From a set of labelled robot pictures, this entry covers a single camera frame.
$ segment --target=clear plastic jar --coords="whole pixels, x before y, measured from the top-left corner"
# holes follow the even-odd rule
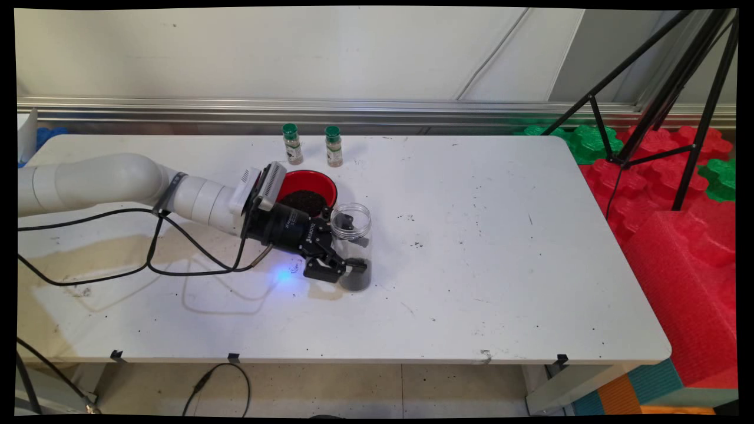
[[[366,206],[358,203],[339,204],[330,216],[333,248],[344,260],[366,265],[348,266],[339,279],[344,289],[364,290],[372,280],[372,216]]]
[[[340,128],[325,128],[325,145],[327,146],[327,164],[339,167],[343,164],[343,149],[340,141]]]
[[[283,125],[283,139],[285,140],[285,153],[288,156],[288,163],[298,165],[303,162],[304,155],[301,153],[299,129],[296,124]]]

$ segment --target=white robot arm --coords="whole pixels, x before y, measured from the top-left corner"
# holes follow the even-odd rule
[[[263,171],[249,168],[232,188],[133,153],[23,167],[18,170],[18,216],[135,201],[237,237],[248,220],[248,238],[306,258],[306,277],[336,282],[351,267],[365,269],[333,250],[327,208],[310,217],[276,203],[285,174],[277,162]]]
[[[23,167],[18,170],[18,216],[84,209],[118,201],[135,201],[153,207],[177,174],[150,158],[133,153]],[[243,218],[240,213],[231,212],[229,204],[233,194],[232,187],[187,176],[180,181],[165,209],[238,236]]]

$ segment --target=jar label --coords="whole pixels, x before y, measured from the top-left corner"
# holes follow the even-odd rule
[[[285,146],[285,153],[288,155],[288,162],[295,162],[302,158],[301,145],[296,147]]]
[[[328,162],[340,162],[343,160],[343,150],[337,149],[336,151],[332,151],[329,148],[327,149],[327,161]]]

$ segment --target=blue light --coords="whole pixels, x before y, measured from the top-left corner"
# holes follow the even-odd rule
[[[287,283],[295,280],[298,277],[298,267],[292,266],[290,263],[278,263],[270,269],[270,275],[272,280],[276,283]]]

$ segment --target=floor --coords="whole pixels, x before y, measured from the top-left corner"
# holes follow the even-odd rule
[[[180,415],[212,364],[110,364],[97,387],[103,413]],[[241,364],[252,384],[247,416],[458,418],[528,416],[519,366]],[[240,416],[246,381],[218,368],[187,415]]]

